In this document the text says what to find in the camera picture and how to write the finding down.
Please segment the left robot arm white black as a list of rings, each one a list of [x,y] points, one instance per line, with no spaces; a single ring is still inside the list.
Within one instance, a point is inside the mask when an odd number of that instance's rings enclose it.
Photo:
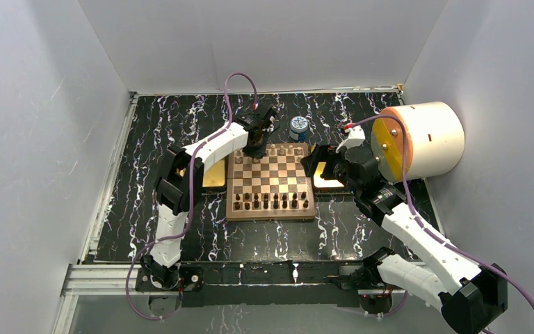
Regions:
[[[204,174],[237,150],[249,157],[263,157],[278,120],[274,108],[255,105],[200,141],[182,148],[172,146],[165,152],[155,181],[158,222],[154,243],[140,259],[155,287],[172,289],[179,283],[181,239],[193,221]]]

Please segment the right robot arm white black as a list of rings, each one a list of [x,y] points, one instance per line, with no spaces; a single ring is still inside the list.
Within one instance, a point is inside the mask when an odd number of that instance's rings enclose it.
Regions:
[[[357,208],[382,229],[398,237],[423,261],[420,267],[382,247],[351,273],[373,288],[397,285],[439,310],[456,333],[479,333],[508,309],[508,285],[487,266],[457,254],[416,211],[405,194],[386,181],[379,159],[361,144],[316,145],[300,160],[307,177],[325,163],[324,180],[336,180],[353,194]]]

